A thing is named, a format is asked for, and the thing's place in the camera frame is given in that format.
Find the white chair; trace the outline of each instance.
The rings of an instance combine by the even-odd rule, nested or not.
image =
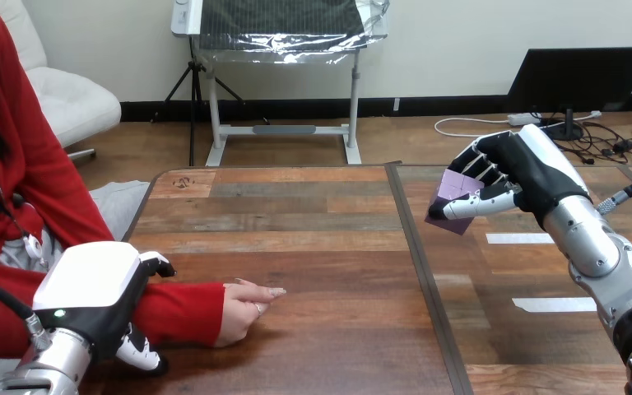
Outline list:
[[[62,147],[111,129],[119,123],[120,103],[104,87],[88,78],[47,67],[47,56],[21,0],[0,0],[18,58],[35,89],[39,105]],[[69,154],[74,160],[94,156],[95,150]]]

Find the monitor stand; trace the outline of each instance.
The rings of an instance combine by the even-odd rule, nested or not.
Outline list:
[[[583,129],[573,123],[573,109],[568,108],[565,110],[565,122],[564,121],[549,121],[549,126],[542,130],[551,140],[557,140],[560,142],[569,142],[578,140],[583,136]]]

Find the wooden tabletop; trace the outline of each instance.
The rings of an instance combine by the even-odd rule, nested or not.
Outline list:
[[[597,315],[529,313],[513,298],[583,298],[533,216],[474,220],[464,236],[422,219],[443,167],[186,169],[152,184],[129,240],[178,276],[287,289],[241,343],[177,345],[170,372],[94,369],[84,394],[623,393]],[[579,168],[595,203],[632,169]],[[632,241],[632,199],[608,217]]]
[[[169,171],[129,242],[168,281],[288,293],[239,344],[165,349],[166,376],[103,374],[97,393],[452,393],[383,166]]]

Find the computer monitor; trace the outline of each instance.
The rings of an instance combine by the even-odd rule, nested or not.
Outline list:
[[[506,110],[563,112],[565,123],[544,128],[555,140],[583,131],[574,111],[616,109],[632,92],[632,47],[529,49],[508,93]]]

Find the purple block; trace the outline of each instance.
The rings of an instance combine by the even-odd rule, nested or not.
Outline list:
[[[430,199],[429,206],[432,206],[434,202],[449,203],[467,193],[475,193],[481,188],[483,188],[481,181],[459,174],[456,171],[445,170],[444,173],[442,173],[442,181],[437,187],[437,193]],[[462,220],[433,220],[428,215],[425,215],[425,222],[428,224],[449,230],[457,235],[463,235],[472,221],[473,218],[464,218]]]

